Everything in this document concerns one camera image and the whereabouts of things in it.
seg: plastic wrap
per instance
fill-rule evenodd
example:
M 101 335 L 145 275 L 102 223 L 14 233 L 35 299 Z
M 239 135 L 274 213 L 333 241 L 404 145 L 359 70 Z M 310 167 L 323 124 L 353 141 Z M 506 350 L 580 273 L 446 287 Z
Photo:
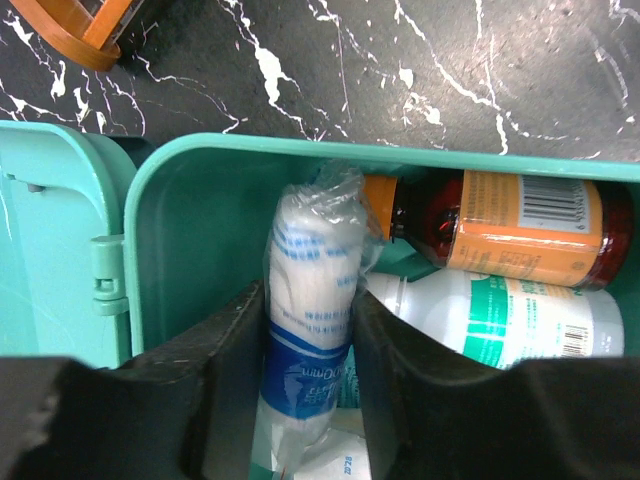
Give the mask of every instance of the plastic wrap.
M 353 433 L 329 429 L 309 448 L 294 480 L 371 480 L 367 444 Z
M 359 170 L 332 161 L 312 184 L 287 187 L 278 204 L 266 251 L 270 336 L 259 405 L 274 478 L 297 470 L 336 407 L 351 303 L 381 245 L 363 186 Z

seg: orange label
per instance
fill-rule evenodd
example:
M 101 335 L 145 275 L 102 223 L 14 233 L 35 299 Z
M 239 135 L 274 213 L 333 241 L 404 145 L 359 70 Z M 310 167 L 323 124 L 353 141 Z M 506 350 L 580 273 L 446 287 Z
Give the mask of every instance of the orange label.
M 589 181 L 464 172 L 447 266 L 573 286 L 602 244 L 602 203 Z

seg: green label stripe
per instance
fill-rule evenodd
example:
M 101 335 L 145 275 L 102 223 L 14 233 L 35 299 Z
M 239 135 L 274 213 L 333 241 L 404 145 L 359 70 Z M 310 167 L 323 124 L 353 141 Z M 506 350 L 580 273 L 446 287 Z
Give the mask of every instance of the green label stripe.
M 496 367 L 504 347 L 509 294 L 502 277 L 471 281 L 471 310 L 463 354 Z

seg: blue label band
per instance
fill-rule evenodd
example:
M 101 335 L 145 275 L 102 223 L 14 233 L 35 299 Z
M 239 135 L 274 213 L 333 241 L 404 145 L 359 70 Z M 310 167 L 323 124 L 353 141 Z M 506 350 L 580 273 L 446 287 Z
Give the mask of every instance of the blue label band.
M 345 323 L 339 326 L 343 327 L 340 331 L 350 327 L 348 323 Z M 273 321 L 269 322 L 269 328 L 272 334 L 275 334 L 281 339 L 285 340 L 285 342 L 283 343 L 289 343 L 293 346 L 293 348 L 301 352 L 310 353 L 312 356 L 333 357 L 335 355 L 340 355 L 342 351 L 345 349 L 345 345 L 340 345 L 339 347 L 329 348 L 329 349 L 316 347 L 314 345 L 311 345 L 309 342 L 302 340 L 297 335 L 294 335 L 289 330 L 285 330 L 281 326 L 276 325 Z
M 269 336 L 262 397 L 272 408 L 301 420 L 330 411 L 336 402 L 349 345 L 319 358 L 286 343 Z

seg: box lid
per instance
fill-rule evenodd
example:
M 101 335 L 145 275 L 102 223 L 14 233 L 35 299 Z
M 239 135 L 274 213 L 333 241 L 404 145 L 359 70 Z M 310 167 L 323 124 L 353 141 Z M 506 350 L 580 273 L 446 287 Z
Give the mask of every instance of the box lid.
M 0 121 L 1 355 L 73 354 L 94 366 L 131 356 L 124 275 L 94 273 L 106 267 L 95 253 L 118 248 L 135 171 L 107 137 Z

